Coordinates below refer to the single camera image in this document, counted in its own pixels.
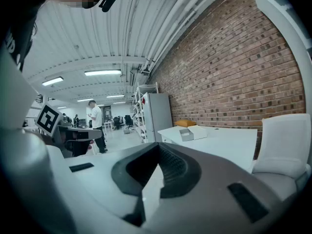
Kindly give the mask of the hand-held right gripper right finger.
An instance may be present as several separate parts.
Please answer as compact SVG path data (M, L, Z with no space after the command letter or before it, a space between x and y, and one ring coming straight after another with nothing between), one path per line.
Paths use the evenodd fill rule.
M167 143L158 150L164 186L145 223L154 234L271 233L294 201L227 159Z

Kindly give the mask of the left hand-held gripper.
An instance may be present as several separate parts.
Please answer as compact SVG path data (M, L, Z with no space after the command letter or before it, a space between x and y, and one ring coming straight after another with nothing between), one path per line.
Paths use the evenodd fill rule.
M35 125L48 137L49 145L60 149L64 157L92 156L99 154L95 140L101 137L99 130L72 127L64 115L48 103L44 104Z

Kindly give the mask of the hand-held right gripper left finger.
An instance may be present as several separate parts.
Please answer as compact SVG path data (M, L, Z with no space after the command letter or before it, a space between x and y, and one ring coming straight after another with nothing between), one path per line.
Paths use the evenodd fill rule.
M48 147L51 189L56 195L46 227L53 234L157 234L144 220L143 186L126 170L158 148L143 144L105 155L64 158Z

